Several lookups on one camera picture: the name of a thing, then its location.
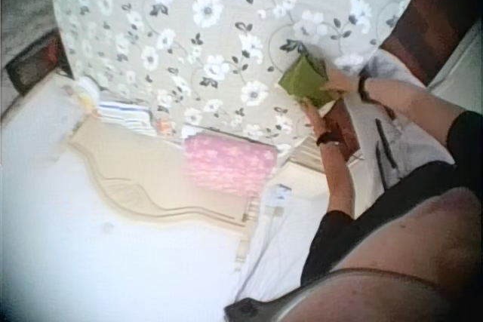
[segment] white bedsheet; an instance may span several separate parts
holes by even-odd
[[[132,222],[103,204],[82,160],[62,147],[81,112],[59,77],[2,129],[2,306],[12,320],[221,321],[267,240],[240,297],[273,299],[298,286],[324,198],[292,199],[270,227],[261,216],[235,271],[238,236]]]

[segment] bracelet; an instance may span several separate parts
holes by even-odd
[[[317,144],[317,147],[319,147],[321,144],[325,145],[327,143],[333,143],[335,145],[339,145],[340,140],[337,137],[335,137],[335,135],[332,132],[327,131],[317,138],[316,144]]]

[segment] pink patterned box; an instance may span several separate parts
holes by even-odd
[[[273,146],[199,133],[185,141],[186,168],[198,186],[258,196],[277,162]]]

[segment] green notebook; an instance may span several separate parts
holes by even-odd
[[[297,100],[308,98],[320,109],[326,103],[339,98],[337,92],[320,90],[327,81],[324,61],[304,54],[281,77],[278,84]]]

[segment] floor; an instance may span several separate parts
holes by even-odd
[[[52,0],[2,0],[2,115],[19,97],[5,65],[56,26]]]

